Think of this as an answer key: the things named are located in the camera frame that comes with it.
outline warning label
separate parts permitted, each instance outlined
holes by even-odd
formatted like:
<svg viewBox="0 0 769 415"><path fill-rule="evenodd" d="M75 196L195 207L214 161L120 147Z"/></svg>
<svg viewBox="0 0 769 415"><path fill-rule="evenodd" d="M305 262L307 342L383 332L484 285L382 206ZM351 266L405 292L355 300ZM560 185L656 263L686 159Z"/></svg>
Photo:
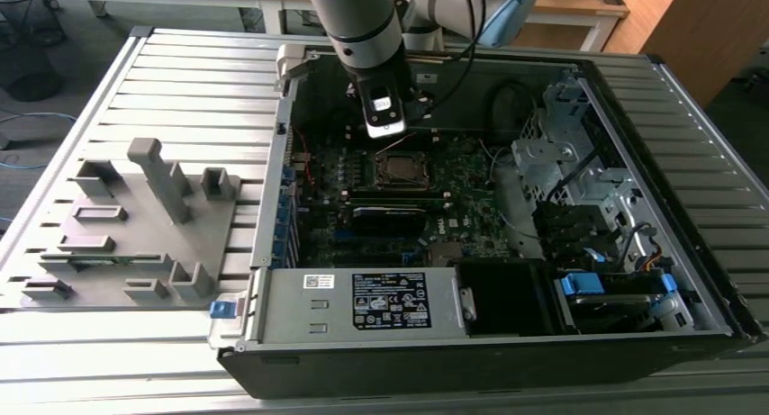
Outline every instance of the warning label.
<svg viewBox="0 0 769 415"><path fill-rule="evenodd" d="M430 328L425 273L353 274L353 315L358 329Z"/></svg>

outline slotted aluminum table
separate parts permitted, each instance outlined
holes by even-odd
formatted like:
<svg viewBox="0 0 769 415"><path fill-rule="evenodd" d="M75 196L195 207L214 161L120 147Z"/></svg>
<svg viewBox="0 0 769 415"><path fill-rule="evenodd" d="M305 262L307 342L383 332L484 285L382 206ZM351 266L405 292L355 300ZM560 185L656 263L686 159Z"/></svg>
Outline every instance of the slotted aluminum table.
<svg viewBox="0 0 769 415"><path fill-rule="evenodd" d="M67 181L78 160L108 158L122 171L138 171L126 161L128 142L151 136L164 143L163 158L180 161L186 173L217 166L245 179L219 287L246 287L279 98L274 60L289 41L326 44L307 37L175 30L128 39L0 244L0 282L42 272L36 255L59 240L56 226L79 195ZM597 64L717 259L756 317L769 322L769 195L665 65L641 56L514 53L568 55ZM633 400L625 413L668 413L688 407L728 410L735 399L741 407L761 408L769 400L763 394L769 391L769 346L763 344L729 358L678 365L636 383L258 401L217 362L206 341L206 312L14 311L19 297L8 286L0 293L0 308L8 309L0 315L3 413L371 413L544 403L617 413L616 400Z"/></svg>

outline black cable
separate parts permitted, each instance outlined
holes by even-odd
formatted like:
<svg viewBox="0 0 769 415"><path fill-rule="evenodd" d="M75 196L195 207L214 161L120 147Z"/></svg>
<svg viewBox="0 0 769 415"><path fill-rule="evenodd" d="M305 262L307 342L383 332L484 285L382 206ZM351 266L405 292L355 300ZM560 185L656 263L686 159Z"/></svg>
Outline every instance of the black cable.
<svg viewBox="0 0 769 415"><path fill-rule="evenodd" d="M638 224L636 224L636 226L633 226L633 229L630 229L630 233L628 234L628 238L625 239L625 242L622 243L622 250L620 251L620 256L618 256L618 260L617 260L617 272L618 273L622 271L622 266L625 265L625 257L628 257L628 252L630 251L630 245L633 243L633 237L636 236L636 233L638 233L638 231L641 229L644 229L646 226L652 227L652 224L649 224L645 221L641 221Z"/></svg>
<svg viewBox="0 0 769 415"><path fill-rule="evenodd" d="M451 98L451 96L457 93L465 79L468 78L468 75L470 74L470 69L473 68L473 63L476 61L476 45L478 43L478 40L481 39L481 34L484 33L488 3L486 0L481 0L482 18L481 18L481 25L476 29L476 7L473 5L473 0L465 0L465 2L468 3L468 14L470 15L470 29L473 31L472 33L473 40L470 42L470 45L468 46L468 49L465 49L465 51L460 54L460 59L464 57L465 52L468 52L469 54L468 64L465 64L465 70L460 75L457 82L454 82L454 85L451 86L449 92L445 95L442 95L441 98L433 103L433 108L430 109L430 112L434 111L442 104L445 104Z"/></svg>
<svg viewBox="0 0 769 415"><path fill-rule="evenodd" d="M465 0L465 2L470 3L470 5L473 4L473 0ZM473 11L473 20L470 21L470 44L468 45L468 47L465 48L465 50L462 52L460 52L457 55L454 55L449 62L451 61L458 61L460 59L462 59L465 56L468 56L468 54L470 53L472 50L476 50L478 47L478 42L481 41L481 37L484 36L484 28L486 25L486 14L488 14L488 2L486 0L481 0L481 24L478 25L478 31L476 31L476 10Z"/></svg>
<svg viewBox="0 0 769 415"><path fill-rule="evenodd" d="M550 193L548 193L548 196L545 198L545 202L550 202L550 199L553 199L556 192L561 188L564 188L572 182L572 180L582 173L582 171L585 170L585 168L588 167L588 165L590 164L590 162L593 161L593 159L597 156L598 156L598 149L593 149L593 151L590 151L590 154L588 154L588 157L585 157L582 159L582 161L580 162L580 164L577 165L574 170L572 170L570 173L566 176L564 176L564 179L561 179L558 181L558 183L556 184L556 186L550 190Z"/></svg>
<svg viewBox="0 0 769 415"><path fill-rule="evenodd" d="M513 92L516 92L517 89L522 89L532 101L532 110L536 111L537 107L540 107L534 90L528 84L513 77L508 77L497 82L497 84L494 84L486 91L481 102L481 110L484 113L484 135L486 138L492 133L492 127L494 125L494 105L497 104L497 100L500 99L500 95L505 89L510 89Z"/></svg>

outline wire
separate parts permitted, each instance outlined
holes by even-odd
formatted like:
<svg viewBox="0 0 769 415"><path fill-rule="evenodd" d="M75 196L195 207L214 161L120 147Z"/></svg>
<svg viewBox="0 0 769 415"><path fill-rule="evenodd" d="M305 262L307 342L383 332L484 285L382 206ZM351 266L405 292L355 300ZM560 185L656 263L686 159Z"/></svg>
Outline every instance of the wire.
<svg viewBox="0 0 769 415"><path fill-rule="evenodd" d="M470 53L472 50L476 50L476 48L478 47L478 42L481 41L481 37L484 36L484 30L486 25L488 1L481 0L481 23L478 24L477 30L476 30L476 7L473 6L473 0L465 0L465 2L470 5L469 11L473 12L473 16L470 19L470 31L472 31L470 44L460 54L454 55L449 59L449 62L458 61Z"/></svg>
<svg viewBox="0 0 769 415"><path fill-rule="evenodd" d="M486 148L486 143L484 143L484 140L480 139L478 142L481 142L481 148L484 149L484 152L486 152L486 155L489 156L489 158L494 158L494 156L489 152L489 148Z"/></svg>
<svg viewBox="0 0 769 415"><path fill-rule="evenodd" d="M307 149L305 134L297 127L294 127L294 132L297 133L297 136L299 136L299 140L302 140L302 149L305 150L305 175L307 175L307 181L310 185L315 187L315 178L313 177L313 172L310 170L310 153Z"/></svg>
<svg viewBox="0 0 769 415"><path fill-rule="evenodd" d="M72 115L67 115L66 113L58 113L58 112L32 112L32 113L19 113L19 112L14 112L10 111L7 108L0 107L0 112L6 112L6 113L11 113L14 116L10 116L8 118L4 118L4 120L0 120L0 124L3 122L8 122L8 121L14 121L18 118L22 117L58 117L58 118L66 118L67 120L72 121L72 123L75 123L78 121L78 118Z"/></svg>
<svg viewBox="0 0 769 415"><path fill-rule="evenodd" d="M625 265L625 258L628 257L628 252L630 251L630 245L633 243L633 238L636 237L636 234L638 233L638 231L641 229L644 229L645 227L652 227L652 224L649 224L645 221L641 221L630 229L630 233L628 234L628 238L625 239L625 241L622 243L622 250L620 251L620 256L618 256L618 260L617 260L617 272L618 273L622 271L622 267Z"/></svg>
<svg viewBox="0 0 769 415"><path fill-rule="evenodd" d="M504 150L505 148L500 149L500 151L497 151L497 154L494 154L494 157L492 158L492 167L489 168L489 181L494 181L494 166L497 165L497 158L500 157L500 154L502 153Z"/></svg>
<svg viewBox="0 0 769 415"><path fill-rule="evenodd" d="M7 163L0 163L0 167L7 167L8 169L22 169L22 170L40 169L40 168L47 167L47 166L48 165L16 166L16 165L8 165Z"/></svg>
<svg viewBox="0 0 769 415"><path fill-rule="evenodd" d="M406 136L403 136L402 138L399 138L398 140L395 140L389 146L386 146L383 149L381 149L379 151L377 151L377 153L374 154L375 156L378 156L381 153L383 153L387 149L393 148L395 145L398 145L401 142L403 142L405 140L407 140L411 136L414 136L417 134L417 132L407 134Z"/></svg>
<svg viewBox="0 0 769 415"><path fill-rule="evenodd" d="M662 257L662 246L660 246L657 241L654 241L654 237L652 236L649 237L649 244L652 244L656 247L654 254L649 256L649 258L646 258L646 260L644 261L644 263L638 268L638 271L646 271L646 272L652 271L652 265Z"/></svg>
<svg viewBox="0 0 769 415"><path fill-rule="evenodd" d="M513 226L513 223L510 223L510 221L508 220L508 217L505 217L505 214L501 213L501 214L500 214L500 217L502 218L502 221L505 221L505 224L508 225L508 227L509 227L510 229L513 229L513 231L514 231L516 233L518 233L520 235L524 235L526 238L536 239L537 241L541 241L540 237L536 237L534 235L530 235L530 234L528 234L526 232L521 232L521 231L518 230L518 228L516 228L516 226Z"/></svg>
<svg viewBox="0 0 769 415"><path fill-rule="evenodd" d="M473 0L465 0L465 2L468 3L468 14L470 15L470 29L473 31L473 33L472 33L473 41L470 42L470 45L462 51L462 53L460 54L460 57L455 60L462 59L465 57L465 55L468 55L468 63L465 64L465 70L462 71L462 74L460 75L457 82L454 82L454 85L451 86L451 88L446 92L446 94L442 95L441 98L434 102L433 107L430 109L430 112L433 112L439 106L442 106L449 101L451 96L457 93L457 91L462 87L462 83L464 83L465 79L468 78L468 75L470 74L470 70L473 68L473 63L476 61L476 46L478 44L478 41L481 39L481 35L484 33L484 24L486 22L488 3L486 3L486 0L481 0L481 14L482 14L481 25L480 25L478 29L476 29L476 7L473 6Z"/></svg>
<svg viewBox="0 0 769 415"><path fill-rule="evenodd" d="M561 188L564 188L572 182L572 180L582 173L582 171L585 170L585 168L588 167L588 165L590 164L590 162L593 161L593 159L597 156L598 156L598 149L593 149L593 151L590 151L590 154L588 154L588 157L585 157L582 159L582 161L580 162L580 164L577 165L574 170L572 170L570 173L566 176L564 176L564 179L561 179L558 181L558 183L556 184L556 186L550 190L550 193L548 193L548 196L545 198L545 202L550 202L550 199L553 199L556 192Z"/></svg>
<svg viewBox="0 0 769 415"><path fill-rule="evenodd" d="M525 91L526 96L529 97L529 100L532 102L532 111L533 111L533 115L529 117L529 119L533 119L533 117L537 114L537 108L540 107L540 104L537 102L537 96L533 89L529 87L528 84L521 82L518 79L514 79L512 77L502 79L500 82L497 82L497 84L494 84L489 88L484 96L484 100L481 102L481 107L484 111L484 134L486 137L489 136L489 133L492 132L492 127L494 125L494 105L497 104L497 100L500 99L502 91L506 89L510 89L513 92L516 92L517 89Z"/></svg>

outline blue latch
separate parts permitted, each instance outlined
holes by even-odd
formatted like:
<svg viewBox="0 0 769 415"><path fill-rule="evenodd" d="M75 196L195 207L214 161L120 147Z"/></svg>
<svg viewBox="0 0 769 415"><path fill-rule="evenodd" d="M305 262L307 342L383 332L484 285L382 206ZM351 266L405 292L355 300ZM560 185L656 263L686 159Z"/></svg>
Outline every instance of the blue latch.
<svg viewBox="0 0 769 415"><path fill-rule="evenodd" d="M233 301L215 301L211 303L209 314L213 319L235 319L238 317L238 304Z"/></svg>
<svg viewBox="0 0 769 415"><path fill-rule="evenodd" d="M566 295L597 295L605 292L597 273L570 273L561 278L561 287Z"/></svg>
<svg viewBox="0 0 769 415"><path fill-rule="evenodd" d="M676 279L670 274L662 274L662 285L668 293L676 292L678 290L678 285L676 284Z"/></svg>

